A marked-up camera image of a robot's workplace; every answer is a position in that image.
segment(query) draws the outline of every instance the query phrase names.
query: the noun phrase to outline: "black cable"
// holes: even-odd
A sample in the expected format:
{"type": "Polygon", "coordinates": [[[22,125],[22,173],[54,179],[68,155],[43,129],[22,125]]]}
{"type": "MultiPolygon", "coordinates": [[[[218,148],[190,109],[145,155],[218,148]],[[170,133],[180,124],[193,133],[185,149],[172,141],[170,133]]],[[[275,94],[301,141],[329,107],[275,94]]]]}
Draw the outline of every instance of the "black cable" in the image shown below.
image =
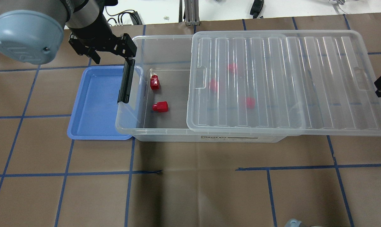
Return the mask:
{"type": "Polygon", "coordinates": [[[133,10],[133,9],[127,9],[127,10],[124,10],[124,11],[122,11],[122,12],[120,12],[120,13],[111,15],[111,14],[108,13],[107,7],[105,7],[105,11],[106,11],[107,14],[108,14],[109,16],[111,16],[111,17],[116,16],[116,15],[119,15],[119,14],[121,14],[121,13],[123,13],[123,12],[126,12],[126,11],[133,11],[133,12],[135,12],[135,10],[133,10]]]}
{"type": "Polygon", "coordinates": [[[123,15],[126,14],[126,13],[129,14],[130,17],[133,18],[133,19],[136,21],[137,24],[140,24],[139,21],[138,21],[138,19],[137,19],[137,18],[134,16],[134,14],[131,13],[131,12],[122,12],[122,13],[120,13],[120,14],[117,16],[117,19],[118,19],[118,20],[119,20],[119,16],[120,16],[120,23],[123,23],[123,15]]]}
{"type": "Polygon", "coordinates": [[[113,17],[108,19],[108,23],[109,23],[110,20],[114,20],[115,24],[117,25],[117,22],[116,22],[116,20],[113,17]]]}

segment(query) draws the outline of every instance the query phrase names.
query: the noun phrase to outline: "red cylindrical object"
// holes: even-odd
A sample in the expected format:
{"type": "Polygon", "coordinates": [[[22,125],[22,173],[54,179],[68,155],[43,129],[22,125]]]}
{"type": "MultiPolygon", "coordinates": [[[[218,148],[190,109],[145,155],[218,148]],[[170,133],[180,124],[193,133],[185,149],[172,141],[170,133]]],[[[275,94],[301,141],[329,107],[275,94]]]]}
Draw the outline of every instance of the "red cylindrical object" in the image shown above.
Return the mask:
{"type": "Polygon", "coordinates": [[[160,81],[157,75],[152,75],[150,79],[150,87],[152,90],[160,89],[160,81]]]}
{"type": "Polygon", "coordinates": [[[254,109],[255,108],[255,98],[248,97],[245,99],[245,103],[246,103],[248,109],[254,109]]]}
{"type": "Polygon", "coordinates": [[[153,105],[153,110],[157,112],[167,112],[168,111],[168,103],[167,102],[157,102],[153,105]]]}
{"type": "Polygon", "coordinates": [[[237,71],[237,65],[235,63],[228,64],[228,71],[231,73],[235,73],[237,71]]]}

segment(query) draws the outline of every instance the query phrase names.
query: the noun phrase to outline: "red object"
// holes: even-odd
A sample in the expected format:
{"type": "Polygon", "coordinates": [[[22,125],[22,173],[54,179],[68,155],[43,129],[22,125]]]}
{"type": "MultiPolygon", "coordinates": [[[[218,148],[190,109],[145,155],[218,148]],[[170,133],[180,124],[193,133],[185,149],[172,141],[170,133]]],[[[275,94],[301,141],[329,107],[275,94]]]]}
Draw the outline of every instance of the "red object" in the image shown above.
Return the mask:
{"type": "Polygon", "coordinates": [[[157,75],[152,75],[150,80],[150,87],[152,90],[160,89],[160,81],[157,75]]]}
{"type": "Polygon", "coordinates": [[[211,79],[209,82],[209,89],[218,92],[218,83],[215,79],[211,79]]]}
{"type": "Polygon", "coordinates": [[[246,103],[248,109],[254,109],[255,108],[255,98],[248,97],[245,99],[245,103],[246,103]]]}
{"type": "Polygon", "coordinates": [[[235,71],[237,71],[237,65],[235,63],[228,64],[228,71],[235,73],[235,71]]]}
{"type": "Polygon", "coordinates": [[[158,112],[167,112],[168,111],[168,103],[167,102],[157,102],[153,105],[153,110],[158,112]]]}

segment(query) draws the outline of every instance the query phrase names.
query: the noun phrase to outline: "metal stand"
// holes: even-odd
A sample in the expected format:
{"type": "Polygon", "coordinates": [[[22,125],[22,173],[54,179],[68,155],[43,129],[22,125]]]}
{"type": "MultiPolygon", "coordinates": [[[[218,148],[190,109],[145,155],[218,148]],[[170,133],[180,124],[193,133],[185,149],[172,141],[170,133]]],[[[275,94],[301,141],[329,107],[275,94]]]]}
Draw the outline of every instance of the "metal stand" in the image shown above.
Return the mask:
{"type": "Polygon", "coordinates": [[[199,25],[199,0],[185,1],[185,24],[188,26],[199,25]]]}

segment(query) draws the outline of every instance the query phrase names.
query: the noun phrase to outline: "blue tape line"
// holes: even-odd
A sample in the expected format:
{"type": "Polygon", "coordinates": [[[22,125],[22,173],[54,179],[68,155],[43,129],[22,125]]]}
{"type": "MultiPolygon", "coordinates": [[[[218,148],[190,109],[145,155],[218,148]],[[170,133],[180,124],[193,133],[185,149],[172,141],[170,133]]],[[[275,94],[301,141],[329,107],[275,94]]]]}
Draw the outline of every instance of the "blue tape line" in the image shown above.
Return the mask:
{"type": "MultiPolygon", "coordinates": [[[[156,174],[160,173],[162,170],[158,171],[132,171],[132,174],[156,174]]],[[[130,171],[111,171],[111,172],[69,172],[68,176],[95,176],[95,175],[125,175],[130,174],[130,171]]],[[[18,173],[18,174],[0,174],[0,177],[60,177],[65,174],[62,172],[58,173],[18,173]]]]}
{"type": "Polygon", "coordinates": [[[369,52],[368,55],[381,55],[381,52],[369,52]]]}
{"type": "Polygon", "coordinates": [[[242,19],[242,25],[244,26],[244,31],[246,31],[247,30],[247,26],[245,25],[245,20],[244,19],[242,19]]]}
{"type": "MultiPolygon", "coordinates": [[[[24,118],[62,118],[62,117],[71,117],[71,114],[24,116],[24,118]]],[[[18,119],[18,118],[22,118],[22,116],[3,116],[3,117],[0,117],[0,119],[18,119]]]]}
{"type": "Polygon", "coordinates": [[[338,168],[363,168],[363,167],[381,167],[379,164],[349,164],[349,165],[338,165],[338,168]]]}
{"type": "Polygon", "coordinates": [[[348,30],[350,30],[349,22],[348,22],[348,19],[346,18],[345,14],[343,14],[343,18],[345,19],[346,27],[348,27],[348,30]]]}
{"type": "Polygon", "coordinates": [[[5,177],[60,177],[64,173],[18,173],[18,174],[5,174],[5,177]]]}
{"type": "Polygon", "coordinates": [[[298,30],[298,27],[297,27],[297,24],[296,24],[296,20],[294,19],[294,17],[291,17],[291,19],[293,20],[294,29],[298,30]]]}
{"type": "Polygon", "coordinates": [[[267,186],[269,187],[269,197],[270,197],[270,206],[272,207],[273,225],[274,227],[277,227],[276,212],[274,209],[274,201],[273,201],[272,183],[270,181],[270,173],[268,169],[267,169],[267,186]]]}
{"type": "MultiPolygon", "coordinates": [[[[66,67],[52,67],[52,68],[41,68],[39,70],[52,70],[52,69],[82,69],[88,66],[66,66],[66,67]]],[[[21,72],[21,71],[35,71],[38,69],[5,69],[0,70],[0,72],[21,72]]]]}
{"type": "Polygon", "coordinates": [[[71,114],[24,116],[24,118],[63,118],[63,117],[71,117],[71,114]]]}
{"type": "Polygon", "coordinates": [[[331,137],[328,135],[328,136],[326,136],[326,139],[328,140],[328,145],[329,145],[329,149],[331,151],[333,163],[335,164],[336,176],[338,177],[339,186],[340,186],[341,192],[342,192],[343,202],[345,203],[346,212],[348,213],[349,223],[350,223],[351,227],[355,227],[355,224],[353,223],[352,214],[350,213],[350,208],[349,208],[348,200],[346,198],[345,188],[343,187],[342,178],[341,178],[341,175],[340,175],[340,172],[339,172],[338,163],[336,161],[335,152],[333,150],[333,146],[332,146],[332,142],[331,142],[331,137]]]}
{"type": "Polygon", "coordinates": [[[0,70],[0,72],[21,72],[21,71],[35,71],[38,69],[4,69],[0,70]]]}
{"type": "Polygon", "coordinates": [[[16,139],[18,138],[18,134],[19,134],[19,131],[21,129],[22,121],[24,119],[26,109],[28,108],[29,100],[31,99],[33,87],[35,86],[35,82],[36,82],[36,79],[38,77],[39,69],[40,69],[40,65],[38,66],[38,68],[36,70],[35,77],[33,79],[32,86],[31,86],[31,89],[29,91],[28,99],[26,100],[24,111],[22,112],[22,117],[21,117],[21,119],[19,121],[18,128],[16,130],[15,137],[14,137],[14,140],[13,140],[13,144],[11,145],[10,153],[9,153],[8,158],[7,158],[7,162],[6,162],[6,165],[4,167],[4,170],[3,170],[3,176],[1,177],[1,180],[0,180],[0,190],[1,190],[1,186],[3,185],[3,182],[4,182],[4,177],[6,175],[7,168],[9,166],[9,164],[10,164],[11,156],[13,155],[16,139]]]}
{"type": "Polygon", "coordinates": [[[18,119],[18,118],[22,118],[22,116],[4,116],[4,117],[0,117],[0,119],[18,119]]]}
{"type": "Polygon", "coordinates": [[[65,170],[65,173],[64,173],[62,189],[61,189],[61,192],[60,192],[59,204],[57,206],[57,213],[56,213],[56,219],[55,219],[55,227],[57,227],[57,225],[59,223],[60,209],[62,207],[63,195],[64,195],[64,190],[65,190],[65,187],[66,187],[68,167],[70,166],[71,153],[73,152],[73,147],[74,147],[74,140],[72,139],[71,140],[71,145],[70,145],[70,150],[68,151],[66,170],[65,170]]]}
{"type": "Polygon", "coordinates": [[[305,170],[305,169],[329,169],[334,168],[332,165],[327,166],[274,166],[274,167],[247,167],[238,168],[235,171],[263,171],[263,170],[305,170]]]}
{"type": "Polygon", "coordinates": [[[130,157],[130,168],[129,168],[129,181],[127,183],[127,194],[126,194],[126,209],[125,209],[125,224],[124,226],[127,227],[128,221],[129,221],[129,202],[130,202],[130,187],[132,185],[132,171],[133,171],[133,159],[134,159],[134,143],[136,139],[132,138],[132,154],[130,157]]]}
{"type": "Polygon", "coordinates": [[[43,68],[40,70],[52,70],[52,69],[83,69],[87,68],[88,66],[66,66],[66,67],[53,67],[53,68],[43,68]]]}
{"type": "Polygon", "coordinates": [[[101,65],[101,66],[124,66],[124,65],[125,64],[109,64],[109,65],[101,65]]]}

